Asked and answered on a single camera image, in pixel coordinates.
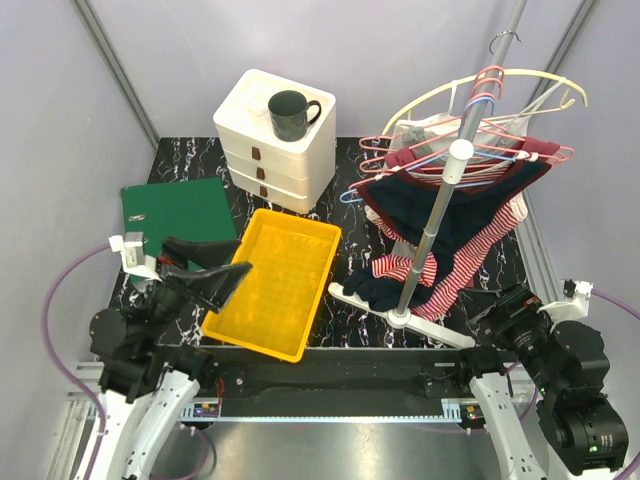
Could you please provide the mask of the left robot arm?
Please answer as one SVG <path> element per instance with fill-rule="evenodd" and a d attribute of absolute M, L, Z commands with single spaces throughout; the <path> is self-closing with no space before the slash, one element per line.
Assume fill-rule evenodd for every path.
<path fill-rule="evenodd" d="M 110 307 L 93 316 L 90 350 L 103 364 L 97 418 L 76 476 L 79 479 L 147 479 L 184 407 L 216 383 L 215 359 L 198 348 L 159 345 L 160 337 L 190 304 L 224 309 L 251 271 L 234 262 L 238 239 L 193 242 L 167 237 L 153 257 L 140 232 L 115 235 L 110 249 L 123 270 L 138 278 L 139 304 Z"/>

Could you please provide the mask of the navy tank top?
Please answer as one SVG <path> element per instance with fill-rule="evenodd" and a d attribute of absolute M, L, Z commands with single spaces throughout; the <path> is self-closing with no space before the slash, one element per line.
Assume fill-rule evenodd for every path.
<path fill-rule="evenodd" d="M 551 170 L 546 162 L 517 161 L 487 185 L 454 191 L 425 260 L 409 307 L 428 320 L 444 315 L 472 279 L 494 243 L 527 216 L 520 193 Z M 371 222 L 385 235 L 417 246 L 435 205 L 438 187 L 399 172 L 358 188 Z M 355 271 L 344 293 L 378 312 L 399 303 L 411 260 L 389 254 Z"/>

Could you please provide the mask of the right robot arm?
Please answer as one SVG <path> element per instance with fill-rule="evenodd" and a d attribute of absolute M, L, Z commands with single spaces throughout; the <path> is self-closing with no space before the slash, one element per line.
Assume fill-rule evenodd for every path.
<path fill-rule="evenodd" d="M 494 446 L 503 479 L 549 479 L 537 461 L 509 400 L 501 351 L 516 355 L 535 390 L 539 426 L 569 475 L 607 472 L 626 479 L 637 465 L 624 463 L 628 431 L 604 393 L 610 362 L 599 331 L 582 323 L 593 286 L 567 280 L 564 297 L 545 304 L 522 284 L 471 289 L 469 328 L 478 345 L 461 350 L 454 384 L 474 396 Z"/>

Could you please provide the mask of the red white striped tank top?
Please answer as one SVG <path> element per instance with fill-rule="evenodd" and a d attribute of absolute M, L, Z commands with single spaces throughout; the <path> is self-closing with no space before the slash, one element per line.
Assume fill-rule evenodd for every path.
<path fill-rule="evenodd" d="M 454 191 L 431 249 L 435 277 L 416 287 L 410 301 L 412 308 L 433 297 L 435 287 L 453 272 L 454 255 L 489 225 L 498 209 L 518 193 L 523 182 L 522 174 L 509 174 L 505 180 Z M 360 195 L 393 233 L 416 246 L 433 209 L 437 191 L 435 185 L 399 174 L 365 187 Z M 386 311 L 397 306 L 403 288 L 401 280 L 377 278 L 372 268 L 363 271 L 363 278 L 363 283 L 350 279 L 349 285 L 372 309 Z"/>

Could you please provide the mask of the light blue wire hanger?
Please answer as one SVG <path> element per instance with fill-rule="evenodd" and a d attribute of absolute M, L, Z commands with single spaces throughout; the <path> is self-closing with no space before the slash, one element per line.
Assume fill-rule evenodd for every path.
<path fill-rule="evenodd" d="M 494 105 L 495 105 L 495 98 L 491 93 L 480 93 L 472 96 L 471 99 L 465 105 L 463 113 L 460 116 L 458 116 L 458 118 L 460 119 L 460 127 L 458 129 L 457 138 L 450 144 L 449 149 L 447 151 L 441 150 L 437 153 L 433 153 L 433 155 L 435 155 L 437 158 L 444 157 L 445 158 L 444 162 L 442 164 L 435 165 L 435 166 L 431 165 L 431 167 L 436 169 L 438 168 L 443 169 L 445 167 L 447 159 L 449 158 L 450 152 L 452 150 L 456 152 L 466 153 L 469 158 L 475 157 L 477 153 L 476 153 L 475 146 L 473 145 L 473 142 L 470 140 L 464 140 L 461 137 L 461 132 L 469 122 L 469 118 L 471 116 L 471 110 L 473 108 L 479 107 L 481 110 L 484 110 L 487 106 L 493 107 Z M 390 145 L 391 135 L 390 136 L 385 135 L 382 139 L 380 139 L 380 141 L 387 140 Z M 354 203 L 356 201 L 358 187 L 367 183 L 379 181 L 382 178 L 393 175 L 397 172 L 400 172 L 400 171 L 421 172 L 423 171 L 422 166 L 424 166 L 427 163 L 427 160 L 431 158 L 431 156 L 427 156 L 427 157 L 424 157 L 423 159 L 419 159 L 415 162 L 404 165 L 402 167 L 389 169 L 386 167 L 384 163 L 384 156 L 388 153 L 390 153 L 389 148 L 384 151 L 384 154 L 382 156 L 370 158 L 363 161 L 360 164 L 360 170 L 363 173 L 365 173 L 367 177 L 352 184 L 349 187 L 349 189 L 347 189 L 340 195 L 339 201 L 344 204 Z"/>

